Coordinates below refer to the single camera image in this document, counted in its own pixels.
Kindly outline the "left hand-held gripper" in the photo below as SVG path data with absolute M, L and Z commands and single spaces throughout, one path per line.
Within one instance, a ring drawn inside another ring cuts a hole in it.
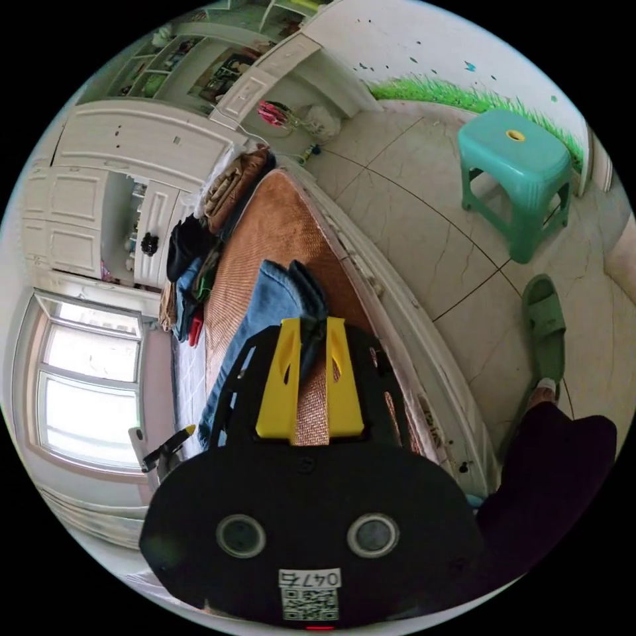
M 178 453 L 186 439 L 190 438 L 194 433 L 195 425 L 188 425 L 172 435 L 157 449 L 146 453 L 141 459 L 142 472 L 149 473 L 156 470 L 157 473 L 169 473 L 173 463 L 180 462 Z

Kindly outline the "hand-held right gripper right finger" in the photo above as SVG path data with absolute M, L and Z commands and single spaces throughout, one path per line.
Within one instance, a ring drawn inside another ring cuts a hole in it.
M 359 437 L 362 434 L 362 414 L 345 321 L 341 318 L 327 319 L 325 362 L 329 437 L 331 439 Z

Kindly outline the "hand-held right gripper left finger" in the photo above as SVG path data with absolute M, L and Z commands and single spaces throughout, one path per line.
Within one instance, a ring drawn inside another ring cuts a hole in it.
M 256 433 L 261 439 L 295 438 L 300 352 L 300 320 L 283 320 L 278 330 L 256 422 Z

